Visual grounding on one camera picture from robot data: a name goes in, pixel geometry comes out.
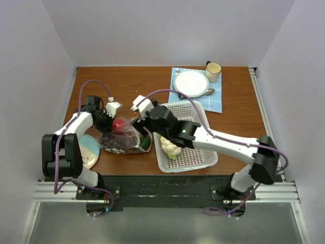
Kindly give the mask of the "fake green pepper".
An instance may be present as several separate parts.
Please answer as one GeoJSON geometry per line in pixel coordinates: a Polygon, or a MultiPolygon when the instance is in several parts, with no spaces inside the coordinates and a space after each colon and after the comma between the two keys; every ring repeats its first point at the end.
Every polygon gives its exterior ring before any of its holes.
{"type": "Polygon", "coordinates": [[[151,148],[151,137],[148,135],[146,137],[140,137],[139,148],[143,151],[148,151],[151,148]]]}

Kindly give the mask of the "clear zip top bag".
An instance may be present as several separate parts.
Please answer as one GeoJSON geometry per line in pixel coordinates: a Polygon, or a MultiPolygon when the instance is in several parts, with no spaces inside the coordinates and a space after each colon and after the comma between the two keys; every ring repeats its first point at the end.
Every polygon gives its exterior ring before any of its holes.
{"type": "Polygon", "coordinates": [[[114,119],[111,132],[101,134],[96,140],[101,149],[114,154],[138,154],[151,150],[152,135],[143,136],[133,126],[137,118],[114,119]]]}

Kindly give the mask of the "fake white cauliflower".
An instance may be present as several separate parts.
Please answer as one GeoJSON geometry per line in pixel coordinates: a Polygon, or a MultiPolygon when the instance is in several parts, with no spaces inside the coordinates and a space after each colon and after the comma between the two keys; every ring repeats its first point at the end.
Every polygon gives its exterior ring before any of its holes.
{"type": "Polygon", "coordinates": [[[182,148],[176,146],[165,137],[160,137],[159,140],[163,152],[165,152],[169,158],[173,160],[177,159],[177,156],[181,153],[182,148]]]}

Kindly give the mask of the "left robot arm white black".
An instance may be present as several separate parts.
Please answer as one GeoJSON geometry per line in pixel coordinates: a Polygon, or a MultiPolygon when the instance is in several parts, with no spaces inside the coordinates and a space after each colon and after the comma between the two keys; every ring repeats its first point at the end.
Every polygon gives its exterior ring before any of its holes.
{"type": "Polygon", "coordinates": [[[42,137],[42,171],[45,177],[54,179],[54,193],[57,194],[70,181],[93,199],[104,197],[101,175],[83,164],[79,139],[91,127],[101,133],[111,132],[120,108],[121,104],[112,97],[104,105],[100,97],[87,96],[86,104],[79,106],[60,130],[42,137]]]}

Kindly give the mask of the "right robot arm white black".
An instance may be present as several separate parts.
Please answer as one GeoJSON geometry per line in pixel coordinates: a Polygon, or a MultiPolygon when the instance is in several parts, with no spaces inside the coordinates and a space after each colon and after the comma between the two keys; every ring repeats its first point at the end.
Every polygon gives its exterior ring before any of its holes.
{"type": "Polygon", "coordinates": [[[227,186],[219,190],[221,195],[237,200],[256,183],[275,182],[279,151],[270,137],[246,138],[210,130],[204,124],[178,120],[163,105],[134,105],[132,110],[140,114],[133,126],[143,135],[158,133],[178,147],[210,150],[245,162],[247,165],[233,173],[227,186]]]}

